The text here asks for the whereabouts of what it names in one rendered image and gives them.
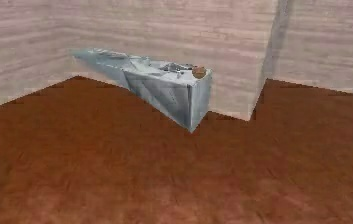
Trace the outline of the brown round food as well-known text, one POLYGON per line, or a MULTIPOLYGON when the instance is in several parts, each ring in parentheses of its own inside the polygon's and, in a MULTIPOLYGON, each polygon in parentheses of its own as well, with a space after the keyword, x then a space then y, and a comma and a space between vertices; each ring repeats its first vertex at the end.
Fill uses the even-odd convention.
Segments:
POLYGON ((206 69, 203 66, 194 66, 192 68, 192 75, 197 79, 201 79, 206 75, 206 69))

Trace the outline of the grey kitchen counter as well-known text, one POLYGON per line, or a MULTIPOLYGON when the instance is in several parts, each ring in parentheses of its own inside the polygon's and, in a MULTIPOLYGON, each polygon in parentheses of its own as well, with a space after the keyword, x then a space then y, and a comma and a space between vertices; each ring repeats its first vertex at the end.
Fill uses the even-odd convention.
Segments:
POLYGON ((194 132, 209 110, 213 71, 197 79, 192 69, 181 72, 159 70, 171 61, 153 60, 100 48, 78 49, 72 55, 131 91, 178 125, 194 132))

